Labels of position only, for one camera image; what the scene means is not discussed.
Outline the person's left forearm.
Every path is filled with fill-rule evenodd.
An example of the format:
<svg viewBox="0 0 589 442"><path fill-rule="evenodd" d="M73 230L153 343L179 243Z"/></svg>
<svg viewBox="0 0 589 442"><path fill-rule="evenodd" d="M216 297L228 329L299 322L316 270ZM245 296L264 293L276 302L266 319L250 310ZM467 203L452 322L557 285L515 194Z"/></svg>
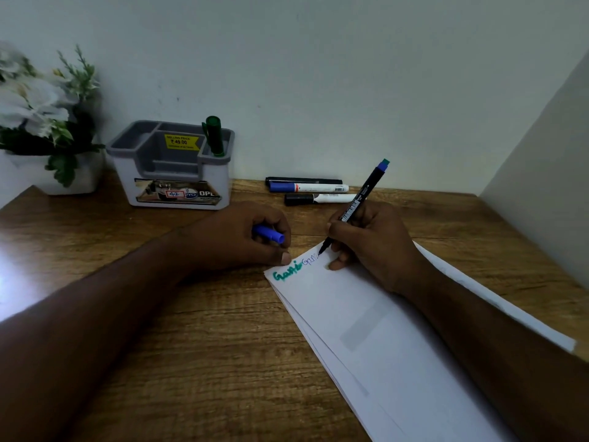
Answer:
<svg viewBox="0 0 589 442"><path fill-rule="evenodd" d="M0 442L58 435L142 321L194 266L183 227L0 322Z"/></svg>

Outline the blue pen cap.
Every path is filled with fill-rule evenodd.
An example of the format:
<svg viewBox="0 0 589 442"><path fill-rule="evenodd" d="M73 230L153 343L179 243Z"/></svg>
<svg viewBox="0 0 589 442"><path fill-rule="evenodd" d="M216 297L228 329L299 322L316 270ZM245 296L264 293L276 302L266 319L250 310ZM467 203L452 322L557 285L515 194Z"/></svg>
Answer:
<svg viewBox="0 0 589 442"><path fill-rule="evenodd" d="M264 237L271 242L275 242L278 245L283 245L285 236L283 233L275 230L273 227L265 226L264 224L256 224L252 227L252 232L255 235Z"/></svg>

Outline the white marker with blue cap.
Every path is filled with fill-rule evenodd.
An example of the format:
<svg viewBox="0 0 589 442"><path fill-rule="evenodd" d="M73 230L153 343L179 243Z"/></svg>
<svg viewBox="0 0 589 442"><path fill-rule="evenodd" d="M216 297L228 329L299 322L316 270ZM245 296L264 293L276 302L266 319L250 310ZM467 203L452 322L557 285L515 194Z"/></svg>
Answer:
<svg viewBox="0 0 589 442"><path fill-rule="evenodd" d="M344 194L349 192L349 186L345 184L283 183L271 181L269 182L269 192Z"/></svg>

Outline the white marker with black cap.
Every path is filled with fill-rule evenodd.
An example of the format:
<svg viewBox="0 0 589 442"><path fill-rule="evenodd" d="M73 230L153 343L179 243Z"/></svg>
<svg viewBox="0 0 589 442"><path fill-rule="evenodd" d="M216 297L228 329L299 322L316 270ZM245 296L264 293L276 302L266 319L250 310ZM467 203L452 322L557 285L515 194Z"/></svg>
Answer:
<svg viewBox="0 0 589 442"><path fill-rule="evenodd" d="M355 194L347 193L287 193L284 195L284 205L294 207L313 204L344 204L352 202L355 197Z"/></svg>

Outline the white flower pot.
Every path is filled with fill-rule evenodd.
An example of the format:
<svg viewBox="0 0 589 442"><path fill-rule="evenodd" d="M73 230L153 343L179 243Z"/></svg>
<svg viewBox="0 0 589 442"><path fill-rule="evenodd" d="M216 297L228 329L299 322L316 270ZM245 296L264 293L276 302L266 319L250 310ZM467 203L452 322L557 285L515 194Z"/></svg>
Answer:
<svg viewBox="0 0 589 442"><path fill-rule="evenodd" d="M17 155L4 151L31 185L51 196L94 192L102 176L102 150L75 155Z"/></svg>

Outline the person's right hand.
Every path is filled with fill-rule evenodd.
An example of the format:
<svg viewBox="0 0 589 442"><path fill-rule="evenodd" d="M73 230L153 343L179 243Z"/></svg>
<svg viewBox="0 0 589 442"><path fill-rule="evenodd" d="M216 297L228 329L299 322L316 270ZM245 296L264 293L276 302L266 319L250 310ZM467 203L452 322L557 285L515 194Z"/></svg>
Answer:
<svg viewBox="0 0 589 442"><path fill-rule="evenodd" d="M418 251L392 205L367 200L348 223L338 222L337 214L327 225L333 252L355 253L356 262L385 290L407 299L429 287L433 266Z"/></svg>

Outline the white artificial flower plant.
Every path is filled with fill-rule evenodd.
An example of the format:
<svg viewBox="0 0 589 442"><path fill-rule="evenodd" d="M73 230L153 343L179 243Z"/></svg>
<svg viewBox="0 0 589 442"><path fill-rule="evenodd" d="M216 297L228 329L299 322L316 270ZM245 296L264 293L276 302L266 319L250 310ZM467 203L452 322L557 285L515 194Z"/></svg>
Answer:
<svg viewBox="0 0 589 442"><path fill-rule="evenodd" d="M77 62L42 72L0 41L0 153L75 155L102 150L92 114L99 97L96 67L76 44Z"/></svg>

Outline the person's right forearm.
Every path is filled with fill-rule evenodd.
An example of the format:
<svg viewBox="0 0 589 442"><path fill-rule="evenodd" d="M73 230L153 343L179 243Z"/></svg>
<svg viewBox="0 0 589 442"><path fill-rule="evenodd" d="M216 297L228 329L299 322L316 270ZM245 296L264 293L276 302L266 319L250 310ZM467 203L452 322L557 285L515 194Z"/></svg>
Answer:
<svg viewBox="0 0 589 442"><path fill-rule="evenodd" d="M589 363L419 256L404 296L521 441L589 442Z"/></svg>

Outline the black pen with blue end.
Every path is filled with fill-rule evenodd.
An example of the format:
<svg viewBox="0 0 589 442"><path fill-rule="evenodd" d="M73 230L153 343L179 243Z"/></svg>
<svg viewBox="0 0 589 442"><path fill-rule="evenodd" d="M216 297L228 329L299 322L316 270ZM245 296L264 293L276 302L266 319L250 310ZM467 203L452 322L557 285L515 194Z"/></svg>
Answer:
<svg viewBox="0 0 589 442"><path fill-rule="evenodd" d="M363 186L361 186L358 193L355 194L351 202L346 205L345 209L342 209L338 212L336 215L338 222L348 223L353 218L357 209L364 204L372 190L379 183L388 166L389 160L385 158L375 167L370 176L364 182Z"/></svg>

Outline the green marker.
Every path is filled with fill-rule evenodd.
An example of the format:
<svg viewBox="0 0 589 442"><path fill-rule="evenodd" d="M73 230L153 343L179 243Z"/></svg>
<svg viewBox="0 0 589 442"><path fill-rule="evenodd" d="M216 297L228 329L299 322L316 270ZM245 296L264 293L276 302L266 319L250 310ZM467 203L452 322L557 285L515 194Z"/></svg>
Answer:
<svg viewBox="0 0 589 442"><path fill-rule="evenodd" d="M210 115L202 122L202 131L207 139L212 155L225 156L225 147L221 129L221 121L217 116Z"/></svg>

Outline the grey and white desk organizer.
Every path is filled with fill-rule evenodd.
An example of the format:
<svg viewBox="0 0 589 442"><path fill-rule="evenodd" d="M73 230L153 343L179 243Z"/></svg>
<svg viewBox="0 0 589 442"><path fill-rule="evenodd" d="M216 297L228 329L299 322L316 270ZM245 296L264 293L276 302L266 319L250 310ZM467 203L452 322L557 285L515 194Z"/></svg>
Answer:
<svg viewBox="0 0 589 442"><path fill-rule="evenodd" d="M235 132L221 129L215 156L202 126L139 120L106 144L129 204L219 210L230 203Z"/></svg>

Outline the person's left hand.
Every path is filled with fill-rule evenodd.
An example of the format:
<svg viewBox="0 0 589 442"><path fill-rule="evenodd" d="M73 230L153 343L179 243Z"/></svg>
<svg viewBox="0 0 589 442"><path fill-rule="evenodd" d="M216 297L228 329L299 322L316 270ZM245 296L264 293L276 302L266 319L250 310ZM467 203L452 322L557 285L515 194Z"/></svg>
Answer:
<svg viewBox="0 0 589 442"><path fill-rule="evenodd" d="M255 235L264 224L285 236L283 245ZM251 246L280 246L288 251L291 228L284 213L266 204L243 201L177 230L176 253L198 270L222 270L259 265L251 260Z"/></svg>

